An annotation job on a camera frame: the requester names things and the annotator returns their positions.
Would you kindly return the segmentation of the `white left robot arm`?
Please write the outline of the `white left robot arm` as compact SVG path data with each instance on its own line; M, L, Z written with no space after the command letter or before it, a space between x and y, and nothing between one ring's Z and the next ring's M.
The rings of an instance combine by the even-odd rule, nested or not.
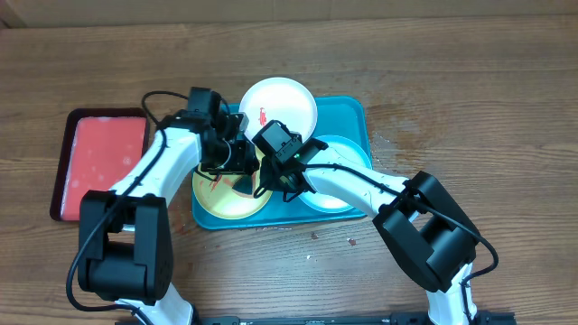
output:
M79 251L66 280L69 303L84 312L130 311L142 324L197 324L172 283L168 207L197 167L214 175L250 175L255 147L242 139L249 119L210 88L191 88L185 108L154 118L154 141L109 190L80 203Z

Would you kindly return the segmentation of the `green and tan sponge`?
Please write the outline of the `green and tan sponge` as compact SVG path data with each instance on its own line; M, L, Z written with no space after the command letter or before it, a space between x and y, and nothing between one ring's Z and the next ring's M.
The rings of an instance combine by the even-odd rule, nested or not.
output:
M232 185L232 190L252 196L253 195L253 179L249 175L242 175L236 182Z

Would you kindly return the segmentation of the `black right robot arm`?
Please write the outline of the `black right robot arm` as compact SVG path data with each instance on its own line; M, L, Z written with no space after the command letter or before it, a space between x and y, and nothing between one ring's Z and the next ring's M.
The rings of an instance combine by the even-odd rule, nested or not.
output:
M252 141L265 156L259 191L279 190L286 201L317 192L362 211L398 266L425 289L430 322L473 323L470 275L480 232L434 176L376 172L277 120Z

